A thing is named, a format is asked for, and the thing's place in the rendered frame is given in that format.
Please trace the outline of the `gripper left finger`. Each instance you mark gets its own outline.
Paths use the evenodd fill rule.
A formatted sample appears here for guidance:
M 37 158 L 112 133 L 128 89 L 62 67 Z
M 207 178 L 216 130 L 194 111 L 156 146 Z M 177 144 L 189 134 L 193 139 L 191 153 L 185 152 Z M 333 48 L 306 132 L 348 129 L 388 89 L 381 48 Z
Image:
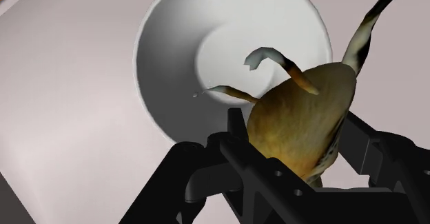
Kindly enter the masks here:
M 315 224 L 306 206 L 315 192 L 249 143 L 239 108 L 227 114 L 227 131 L 208 136 L 207 145 L 170 148 L 119 224 L 193 224 L 217 194 L 240 224 Z

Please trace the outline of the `brown animal figure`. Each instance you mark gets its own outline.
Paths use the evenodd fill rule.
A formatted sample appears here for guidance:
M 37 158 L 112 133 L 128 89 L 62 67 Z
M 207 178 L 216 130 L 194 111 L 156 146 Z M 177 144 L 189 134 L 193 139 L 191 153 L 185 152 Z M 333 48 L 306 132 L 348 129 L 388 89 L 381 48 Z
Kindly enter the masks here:
M 276 48 L 261 46 L 245 57 L 244 65 L 256 70 L 269 59 L 288 79 L 260 97 L 230 85 L 208 90 L 252 103 L 246 122 L 249 143 L 264 157 L 281 161 L 308 186 L 322 187 L 322 175 L 338 158 L 341 131 L 369 56 L 373 29 L 392 1 L 377 0 L 367 11 L 339 61 L 302 70 Z

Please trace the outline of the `white bowl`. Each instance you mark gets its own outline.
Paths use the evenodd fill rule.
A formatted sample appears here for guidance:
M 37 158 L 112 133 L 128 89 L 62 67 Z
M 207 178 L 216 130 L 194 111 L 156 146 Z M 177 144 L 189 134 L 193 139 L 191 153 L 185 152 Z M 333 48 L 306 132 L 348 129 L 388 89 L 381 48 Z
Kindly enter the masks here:
M 155 0 L 134 48 L 136 85 L 164 145 L 204 143 L 227 127 L 227 111 L 252 105 L 212 92 L 230 85 L 262 96 L 287 79 L 270 60 L 250 70 L 245 57 L 272 47 L 300 69 L 328 63 L 327 29 L 310 0 Z

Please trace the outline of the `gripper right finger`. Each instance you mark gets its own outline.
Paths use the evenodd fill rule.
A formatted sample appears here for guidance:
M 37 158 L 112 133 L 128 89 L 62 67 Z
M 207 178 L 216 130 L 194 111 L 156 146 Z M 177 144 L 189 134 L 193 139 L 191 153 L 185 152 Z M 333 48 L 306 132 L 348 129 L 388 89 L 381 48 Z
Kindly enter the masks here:
M 430 150 L 348 112 L 339 152 L 357 174 L 369 177 L 371 187 L 406 194 L 419 224 L 430 224 Z

